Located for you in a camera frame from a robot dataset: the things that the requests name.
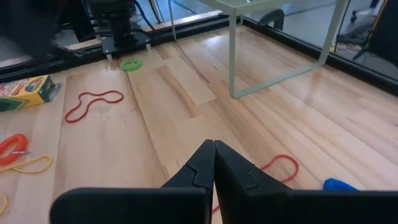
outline green rubber band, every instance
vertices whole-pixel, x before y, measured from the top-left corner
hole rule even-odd
[[[123,71],[134,71],[141,68],[142,64],[143,62],[140,59],[129,59],[120,64],[120,69]]]

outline blue toy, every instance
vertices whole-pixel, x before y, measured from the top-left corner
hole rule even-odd
[[[324,190],[356,190],[356,188],[344,183],[341,180],[329,178],[323,183]]]

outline yellow box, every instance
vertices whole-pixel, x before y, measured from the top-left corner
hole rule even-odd
[[[48,75],[0,83],[0,111],[39,105],[52,100],[57,84]]]

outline black cable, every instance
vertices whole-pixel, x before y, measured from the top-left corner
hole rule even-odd
[[[148,24],[148,26],[152,29],[155,30],[155,28],[152,26],[152,24],[150,24],[150,22],[148,21],[147,17],[144,14],[144,11],[142,10],[141,6],[139,5],[139,3],[137,1],[134,1],[134,4],[138,7],[139,12],[141,13],[142,18],[145,20],[145,22]]]
[[[334,53],[336,53],[336,51],[337,51],[338,39],[339,39],[339,37],[340,37],[341,28],[343,27],[344,18],[346,17],[346,14],[347,14],[347,11],[348,11],[348,6],[349,6],[350,3],[351,3],[351,0],[348,0],[348,4],[347,4],[347,6],[346,6],[346,9],[345,9],[344,14],[343,14],[343,18],[342,18],[341,23],[340,23],[340,27],[338,28],[337,37],[336,37],[336,42],[335,42]]]

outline wooden floor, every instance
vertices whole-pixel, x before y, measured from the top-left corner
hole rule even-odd
[[[238,88],[312,62],[245,27],[237,36]],[[232,99],[227,30],[126,58],[144,66],[126,73],[104,60],[66,70],[52,75],[63,85],[53,102],[0,113],[0,139],[23,133],[32,152],[26,158],[54,158],[43,174],[0,174],[0,192],[10,200],[0,223],[47,223],[54,198],[77,187],[159,187],[205,139],[226,142],[257,166],[276,154],[295,157],[300,171],[287,183],[294,189],[320,189],[329,177],[359,189],[398,189],[392,95],[325,66]],[[107,90],[125,99],[99,102],[80,122],[64,122],[79,93]],[[280,161],[267,173],[284,179],[292,170]],[[213,221],[221,223],[219,212]]]

